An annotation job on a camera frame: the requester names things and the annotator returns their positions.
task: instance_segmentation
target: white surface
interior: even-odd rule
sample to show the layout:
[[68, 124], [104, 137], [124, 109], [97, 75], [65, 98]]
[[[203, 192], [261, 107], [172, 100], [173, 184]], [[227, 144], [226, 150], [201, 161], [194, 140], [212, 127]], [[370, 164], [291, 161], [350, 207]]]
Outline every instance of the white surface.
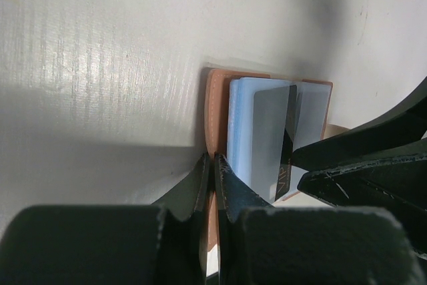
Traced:
[[368, 121], [427, 74], [426, 21], [427, 0], [0, 0], [0, 231], [172, 187], [205, 148], [203, 66], [330, 80], [330, 122]]
[[216, 244], [210, 252], [207, 253], [206, 276], [216, 273], [218, 267], [218, 245]]
[[329, 205], [313, 197], [299, 193], [285, 201], [274, 203], [274, 207], [329, 207]]

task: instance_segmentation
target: gray card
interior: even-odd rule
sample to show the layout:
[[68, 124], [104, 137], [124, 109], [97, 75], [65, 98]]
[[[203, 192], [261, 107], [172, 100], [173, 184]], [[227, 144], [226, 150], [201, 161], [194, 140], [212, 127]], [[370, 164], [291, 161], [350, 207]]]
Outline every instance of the gray card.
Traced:
[[269, 203], [276, 195], [289, 90], [287, 86], [254, 95], [250, 188]]

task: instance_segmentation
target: wallet stitching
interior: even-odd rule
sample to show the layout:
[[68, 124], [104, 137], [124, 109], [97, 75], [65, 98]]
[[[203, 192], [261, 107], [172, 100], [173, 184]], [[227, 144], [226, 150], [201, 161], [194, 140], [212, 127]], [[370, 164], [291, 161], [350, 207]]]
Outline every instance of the wallet stitching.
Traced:
[[210, 118], [210, 105], [211, 105], [211, 96], [212, 96], [212, 91], [213, 91], [213, 85], [212, 88], [207, 88], [206, 90], [209, 90], [209, 95], [205, 98], [207, 99], [207, 119], [205, 118], [205, 137], [206, 137], [206, 146], [207, 146], [207, 151], [210, 153], [211, 152], [211, 144], [209, 142], [209, 134], [210, 134], [210, 128], [209, 128], [209, 118]]
[[[230, 78], [230, 77], [232, 77], [232, 75], [226, 75], [224, 73], [218, 73], [218, 74], [215, 74], [212, 76], [213, 84], [212, 84], [211, 99], [210, 99], [211, 100], [210, 101], [211, 106], [209, 109], [209, 123], [210, 123], [209, 134], [211, 136], [211, 142], [212, 143], [214, 143], [214, 104], [212, 103], [212, 101], [215, 100], [214, 99], [214, 97], [216, 96], [215, 88], [216, 88], [216, 81], [217, 81], [218, 77]], [[213, 146], [209, 143], [209, 140], [207, 142], [207, 148], [209, 150], [212, 149], [213, 153], [217, 152], [217, 150], [213, 150]]]

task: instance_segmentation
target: black plastic part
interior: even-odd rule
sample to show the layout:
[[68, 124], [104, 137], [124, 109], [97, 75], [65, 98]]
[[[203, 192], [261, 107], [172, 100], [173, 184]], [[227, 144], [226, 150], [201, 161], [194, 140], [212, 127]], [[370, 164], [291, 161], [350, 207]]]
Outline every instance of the black plastic part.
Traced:
[[427, 131], [427, 78], [384, 115], [340, 135], [296, 150], [295, 166], [308, 171], [331, 168], [352, 158], [421, 139]]
[[405, 227], [414, 249], [427, 253], [427, 139], [307, 173], [298, 189], [335, 206], [378, 206]]
[[418, 258], [418, 263], [419, 263], [419, 265], [420, 265], [420, 267], [424, 273], [424, 277], [425, 277], [425, 275], [427, 275], [427, 260], [426, 259], [427, 258], [420, 258], [420, 257]]
[[374, 208], [252, 208], [234, 284], [424, 284], [401, 225]]
[[218, 273], [213, 273], [206, 278], [206, 285], [218, 285], [220, 283], [220, 277]]
[[236, 277], [238, 247], [235, 223], [247, 207], [272, 207], [247, 185], [230, 168], [223, 155], [215, 155], [215, 187], [218, 206], [220, 257], [220, 284], [239, 284]]
[[0, 243], [0, 284], [205, 284], [209, 156], [152, 206], [37, 206]]

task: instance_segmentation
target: light blue card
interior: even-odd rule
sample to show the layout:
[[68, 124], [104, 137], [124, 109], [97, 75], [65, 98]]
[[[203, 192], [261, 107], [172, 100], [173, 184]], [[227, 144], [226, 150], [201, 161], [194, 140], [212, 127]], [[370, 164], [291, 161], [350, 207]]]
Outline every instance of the light blue card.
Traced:
[[253, 77], [244, 77], [231, 82], [227, 159], [236, 176], [249, 187], [252, 170], [254, 94], [257, 91], [288, 87], [292, 84], [287, 80]]

